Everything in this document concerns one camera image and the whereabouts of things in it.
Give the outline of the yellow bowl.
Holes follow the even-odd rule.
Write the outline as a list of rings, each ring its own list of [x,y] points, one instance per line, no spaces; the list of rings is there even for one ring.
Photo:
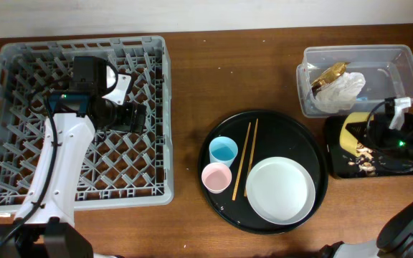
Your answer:
[[[364,156],[365,158],[372,159],[372,150],[362,145],[356,137],[347,131],[346,126],[349,123],[366,122],[369,113],[351,113],[348,115],[342,125],[339,143],[342,149],[355,157]]]

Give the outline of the white napkin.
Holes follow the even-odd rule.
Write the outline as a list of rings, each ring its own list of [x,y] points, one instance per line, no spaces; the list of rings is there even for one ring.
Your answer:
[[[345,72],[315,96],[314,105],[324,113],[350,110],[366,84],[360,72]]]

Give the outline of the gold foil wrapper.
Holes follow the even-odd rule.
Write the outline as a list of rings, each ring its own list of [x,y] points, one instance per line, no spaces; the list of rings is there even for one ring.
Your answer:
[[[337,80],[346,71],[348,65],[349,62],[337,62],[333,64],[311,83],[312,91],[315,92]]]

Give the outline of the pink plastic cup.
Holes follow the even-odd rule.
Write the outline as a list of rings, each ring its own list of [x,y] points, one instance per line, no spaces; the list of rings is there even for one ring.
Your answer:
[[[212,194],[220,194],[232,182],[232,172],[223,163],[210,163],[201,172],[201,182]]]

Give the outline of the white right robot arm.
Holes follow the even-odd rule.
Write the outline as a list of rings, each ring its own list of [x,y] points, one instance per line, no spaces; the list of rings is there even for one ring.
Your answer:
[[[350,164],[367,175],[413,173],[411,104],[408,97],[390,97],[370,112],[329,117],[324,133],[330,161],[350,158]],[[377,239],[325,245],[317,257],[413,257],[413,202],[386,223]]]

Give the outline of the white round plate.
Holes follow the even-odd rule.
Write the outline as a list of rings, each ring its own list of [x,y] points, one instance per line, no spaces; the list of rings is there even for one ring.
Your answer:
[[[246,193],[255,213],[277,225],[302,221],[315,203],[315,184],[309,172],[283,157],[266,158],[253,166]]]

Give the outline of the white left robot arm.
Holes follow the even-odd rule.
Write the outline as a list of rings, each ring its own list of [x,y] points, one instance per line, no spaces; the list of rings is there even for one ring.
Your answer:
[[[74,202],[87,149],[97,130],[141,134],[146,106],[125,101],[132,77],[111,62],[75,57],[72,74],[36,86],[44,140],[31,186],[12,224],[0,224],[0,257],[96,257],[76,229]]]

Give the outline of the food scraps and rice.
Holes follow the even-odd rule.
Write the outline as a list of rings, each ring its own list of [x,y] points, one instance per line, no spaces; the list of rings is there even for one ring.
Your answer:
[[[342,158],[345,161],[341,169],[342,178],[363,178],[376,175],[374,165],[374,151],[364,144],[357,142],[355,145],[350,143],[341,145],[343,151]]]

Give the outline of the blue plastic cup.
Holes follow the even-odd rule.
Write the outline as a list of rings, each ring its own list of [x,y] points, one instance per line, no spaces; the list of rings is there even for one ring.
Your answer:
[[[230,167],[237,157],[238,146],[231,138],[219,136],[210,142],[208,151],[211,163],[223,163]]]

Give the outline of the wooden chopstick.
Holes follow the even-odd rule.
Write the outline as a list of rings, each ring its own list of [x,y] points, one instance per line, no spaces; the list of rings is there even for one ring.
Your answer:
[[[249,176],[251,168],[252,168],[252,162],[253,162],[254,152],[255,152],[255,143],[256,143],[256,138],[257,138],[258,123],[259,123],[259,118],[257,118],[256,121],[255,121],[255,129],[254,129],[252,144],[251,144],[251,149],[250,149],[250,158],[249,158],[249,163],[248,163],[248,167],[247,167],[247,176],[246,176],[246,179],[245,179],[244,197],[247,197],[246,182],[247,182],[247,177]],[[250,129],[248,129],[248,131],[247,131],[247,136],[245,138],[245,140],[246,140],[245,145],[247,145],[249,135],[250,135]]]
[[[238,186],[239,186],[239,181],[240,181],[240,177],[241,177],[241,172],[242,172],[242,167],[243,167],[243,163],[244,163],[244,159],[245,159],[245,153],[247,150],[247,142],[248,142],[248,138],[250,135],[250,128],[251,128],[251,122],[248,123],[248,128],[247,128],[247,133],[245,136],[245,141],[242,147],[242,153],[240,156],[240,160],[239,160],[239,167],[237,170],[237,177],[236,177],[236,181],[235,181],[235,185],[234,185],[234,190],[233,190],[233,194],[232,194],[232,201],[235,201],[237,198],[237,191],[238,191]]]

